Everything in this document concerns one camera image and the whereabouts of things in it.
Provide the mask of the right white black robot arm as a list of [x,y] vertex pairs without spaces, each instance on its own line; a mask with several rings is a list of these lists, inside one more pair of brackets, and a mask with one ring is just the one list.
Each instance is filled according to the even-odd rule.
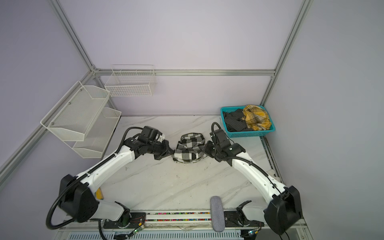
[[219,163],[228,163],[243,174],[268,204],[263,210],[267,225],[277,235],[285,234],[303,217],[299,190],[273,179],[252,160],[241,145],[229,139],[218,123],[212,123],[210,136],[211,140],[206,143],[204,153]]

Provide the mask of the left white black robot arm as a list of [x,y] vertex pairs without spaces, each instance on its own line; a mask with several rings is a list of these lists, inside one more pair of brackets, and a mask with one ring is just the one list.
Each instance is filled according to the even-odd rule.
[[174,154],[163,133],[149,126],[138,128],[140,133],[128,137],[128,128],[118,148],[90,169],[76,176],[66,175],[60,182],[59,196],[51,206],[46,223],[50,224],[56,208],[60,208],[71,222],[83,223],[88,220],[110,220],[126,226],[131,218],[128,207],[119,202],[108,202],[96,197],[97,190],[118,170],[145,154],[153,155],[159,161]]

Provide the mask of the black white checkered shirt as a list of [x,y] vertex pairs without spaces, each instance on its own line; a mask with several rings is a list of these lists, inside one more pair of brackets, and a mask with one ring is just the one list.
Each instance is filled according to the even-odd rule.
[[188,133],[181,136],[178,141],[174,154],[172,155],[175,163],[193,164],[206,157],[204,147],[206,140],[201,133]]

